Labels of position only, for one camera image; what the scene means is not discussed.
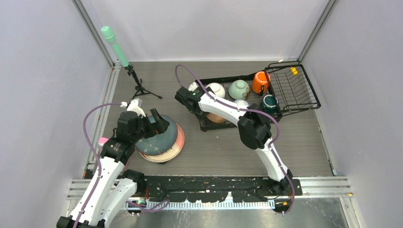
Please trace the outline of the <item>light green bowl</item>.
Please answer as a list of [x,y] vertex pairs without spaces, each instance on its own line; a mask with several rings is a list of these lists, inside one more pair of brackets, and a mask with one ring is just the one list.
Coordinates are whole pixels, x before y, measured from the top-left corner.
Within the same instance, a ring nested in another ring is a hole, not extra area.
[[244,100],[250,94],[250,87],[246,81],[236,80],[230,85],[228,93],[235,100]]

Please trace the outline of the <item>black wire dish rack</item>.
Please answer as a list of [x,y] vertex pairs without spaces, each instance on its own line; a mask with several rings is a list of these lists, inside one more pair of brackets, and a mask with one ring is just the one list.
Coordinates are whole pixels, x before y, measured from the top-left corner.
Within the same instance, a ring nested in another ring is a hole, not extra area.
[[[225,91],[225,96],[224,98],[226,100],[229,100],[231,102],[234,102],[235,99],[230,96],[229,94],[229,87],[230,85],[237,81],[237,80],[244,80],[249,86],[252,86],[252,81],[254,78],[255,74],[250,74],[250,75],[241,75],[241,76],[229,76],[229,77],[220,77],[220,78],[206,78],[206,79],[201,79],[201,82],[203,83],[204,86],[207,86],[210,83],[218,83],[221,86],[224,87]],[[285,105],[285,98],[283,97],[283,92],[280,89],[278,83],[277,83],[277,78],[273,78],[272,81],[270,82],[270,86],[266,92],[263,93],[263,95],[260,95],[259,93],[255,93],[253,91],[250,92],[250,94],[245,98],[245,101],[248,103],[248,105],[260,105],[261,100],[264,96],[266,95],[272,95],[275,97],[275,100],[277,101],[278,107],[277,111],[272,115],[276,121],[280,121],[282,118],[283,114],[280,112]],[[234,128],[235,124],[231,123],[230,121],[226,120],[221,123],[215,123],[208,119],[207,117],[203,117],[200,120],[200,129],[204,132],[209,131],[209,130],[218,130],[218,129],[227,129],[227,128]]]

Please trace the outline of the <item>blue white patterned bowl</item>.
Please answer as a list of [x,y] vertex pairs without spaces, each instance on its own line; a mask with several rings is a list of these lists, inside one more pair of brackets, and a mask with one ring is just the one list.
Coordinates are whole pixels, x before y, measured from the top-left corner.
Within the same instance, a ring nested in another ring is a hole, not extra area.
[[246,100],[235,100],[234,103],[236,103],[238,105],[244,105],[244,106],[247,106],[247,107],[250,106],[249,102],[246,101]]

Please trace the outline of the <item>cream bowl red rim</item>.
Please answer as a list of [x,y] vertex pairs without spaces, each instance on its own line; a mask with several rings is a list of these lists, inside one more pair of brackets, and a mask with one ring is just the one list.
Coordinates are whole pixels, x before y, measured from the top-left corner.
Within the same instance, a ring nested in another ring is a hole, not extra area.
[[220,98],[225,98],[226,92],[225,88],[219,83],[210,83],[206,86],[206,88],[210,88],[214,94]]

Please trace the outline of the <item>dark green mug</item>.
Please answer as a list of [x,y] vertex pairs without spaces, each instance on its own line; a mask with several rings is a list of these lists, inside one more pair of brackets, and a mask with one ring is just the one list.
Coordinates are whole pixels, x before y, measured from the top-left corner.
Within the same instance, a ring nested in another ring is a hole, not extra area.
[[266,95],[260,101],[260,108],[263,112],[273,116],[277,111],[276,98],[273,95]]

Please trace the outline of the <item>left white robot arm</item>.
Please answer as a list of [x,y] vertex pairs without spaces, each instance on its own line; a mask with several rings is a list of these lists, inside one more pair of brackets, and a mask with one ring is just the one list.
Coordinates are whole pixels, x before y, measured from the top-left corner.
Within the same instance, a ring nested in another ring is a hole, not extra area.
[[141,139],[163,134],[170,123],[151,109],[154,122],[139,111],[120,114],[115,136],[102,148],[98,168],[83,197],[67,217],[60,217],[58,228],[107,228],[131,197],[145,193],[144,174],[123,168]]

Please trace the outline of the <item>pink cream plate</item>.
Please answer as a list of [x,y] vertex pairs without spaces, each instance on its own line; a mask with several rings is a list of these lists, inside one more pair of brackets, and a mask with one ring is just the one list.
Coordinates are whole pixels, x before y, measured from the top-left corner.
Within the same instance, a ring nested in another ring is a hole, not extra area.
[[147,161],[159,164],[165,164],[171,159],[175,158],[180,153],[185,143],[185,137],[182,128],[178,124],[176,124],[176,126],[178,130],[178,136],[174,145],[169,150],[159,155],[145,155],[141,151],[139,151],[139,154]]

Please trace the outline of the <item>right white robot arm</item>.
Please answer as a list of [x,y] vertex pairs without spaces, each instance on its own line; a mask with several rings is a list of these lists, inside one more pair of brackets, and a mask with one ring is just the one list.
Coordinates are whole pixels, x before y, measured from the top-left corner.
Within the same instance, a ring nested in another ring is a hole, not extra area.
[[274,119],[271,116],[259,109],[252,109],[251,106],[238,105],[222,99],[212,92],[201,91],[200,87],[194,91],[181,87],[176,92],[175,99],[198,119],[206,113],[211,113],[236,125],[242,143],[255,150],[262,160],[268,177],[273,180],[273,192],[283,195],[289,189],[294,189],[292,175],[274,146],[278,137],[272,138],[270,121]]

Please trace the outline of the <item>blue floral plate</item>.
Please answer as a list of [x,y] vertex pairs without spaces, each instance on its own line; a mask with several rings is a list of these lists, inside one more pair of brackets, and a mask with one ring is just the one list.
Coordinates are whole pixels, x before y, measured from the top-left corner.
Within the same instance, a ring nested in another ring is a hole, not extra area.
[[178,130],[172,118],[161,115],[161,118],[169,122],[167,130],[151,138],[142,138],[136,145],[136,149],[145,155],[160,155],[169,150],[176,141]]

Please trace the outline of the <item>brown speckled bowl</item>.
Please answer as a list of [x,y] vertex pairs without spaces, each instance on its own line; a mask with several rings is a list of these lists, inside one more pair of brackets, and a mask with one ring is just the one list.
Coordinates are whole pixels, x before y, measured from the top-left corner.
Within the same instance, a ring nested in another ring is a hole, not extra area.
[[216,123],[216,124],[221,124],[226,121],[225,118],[218,116],[216,114],[213,114],[213,113],[207,114],[206,117],[208,120],[210,120],[211,122]]

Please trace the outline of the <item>orange mug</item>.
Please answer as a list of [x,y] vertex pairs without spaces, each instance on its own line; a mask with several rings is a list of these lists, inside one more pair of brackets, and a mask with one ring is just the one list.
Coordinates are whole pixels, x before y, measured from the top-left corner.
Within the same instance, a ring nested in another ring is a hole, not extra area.
[[271,76],[266,71],[259,71],[255,73],[253,82],[251,85],[252,91],[259,96],[263,96],[269,88],[269,82],[271,82]]

